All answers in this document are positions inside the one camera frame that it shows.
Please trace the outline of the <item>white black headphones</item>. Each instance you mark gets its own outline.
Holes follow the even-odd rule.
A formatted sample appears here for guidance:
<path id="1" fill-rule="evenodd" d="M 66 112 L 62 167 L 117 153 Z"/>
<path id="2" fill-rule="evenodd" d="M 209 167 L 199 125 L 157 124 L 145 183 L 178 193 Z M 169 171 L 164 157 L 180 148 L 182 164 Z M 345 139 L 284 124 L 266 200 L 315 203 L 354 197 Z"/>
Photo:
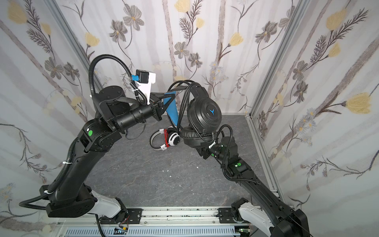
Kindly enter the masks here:
<path id="1" fill-rule="evenodd" d="M 154 139 L 159 135 L 164 135 L 164 141 L 165 143 L 161 146 L 154 146 L 153 141 Z M 150 146 L 155 151 L 164 151 L 169 147 L 176 146 L 180 143 L 180 136 L 177 133 L 176 129 L 172 126 L 168 127 L 167 129 L 159 129 L 156 132 L 154 132 L 149 140 Z"/>

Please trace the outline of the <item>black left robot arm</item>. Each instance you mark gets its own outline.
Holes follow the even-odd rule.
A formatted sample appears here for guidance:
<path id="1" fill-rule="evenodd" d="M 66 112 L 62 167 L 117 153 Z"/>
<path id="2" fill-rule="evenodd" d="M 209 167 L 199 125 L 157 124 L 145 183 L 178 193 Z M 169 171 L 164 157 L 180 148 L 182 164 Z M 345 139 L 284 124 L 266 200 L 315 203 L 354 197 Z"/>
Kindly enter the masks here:
<path id="1" fill-rule="evenodd" d="M 135 98 L 126 97 L 119 86 L 109 86 L 97 92 L 94 69 L 104 59 L 122 63 L 116 56 L 102 54 L 95 57 L 89 66 L 88 82 L 96 110 L 95 118 L 83 126 L 71 143 L 63 168 L 55 180 L 42 186 L 39 196 L 20 202 L 21 207 L 43 209 L 54 218 L 76 218 L 85 214 L 103 216 L 114 222 L 128 218 L 128 210 L 119 198 L 100 195 L 85 181 L 100 159 L 129 128 L 145 123 L 150 117 L 161 120 L 168 105 L 163 102 L 165 94 L 151 91 L 156 74 L 144 70 L 132 74 L 128 68 L 125 69 Z"/>

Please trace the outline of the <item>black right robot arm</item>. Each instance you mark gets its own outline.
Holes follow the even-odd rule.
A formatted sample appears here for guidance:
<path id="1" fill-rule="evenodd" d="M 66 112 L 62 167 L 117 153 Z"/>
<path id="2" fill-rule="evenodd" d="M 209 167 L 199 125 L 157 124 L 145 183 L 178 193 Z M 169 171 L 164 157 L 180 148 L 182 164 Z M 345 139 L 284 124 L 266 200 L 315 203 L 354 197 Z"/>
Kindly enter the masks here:
<path id="1" fill-rule="evenodd" d="M 277 197 L 260 179 L 252 168 L 238 154 L 232 135 L 217 137 L 222 130 L 203 128 L 200 136 L 205 144 L 200 154 L 208 158 L 213 156 L 220 164 L 224 177 L 243 187 L 259 204 L 256 209 L 248 200 L 240 199 L 232 205 L 235 222 L 247 221 L 268 237 L 310 237 L 307 216 L 300 210 L 294 210 Z"/>

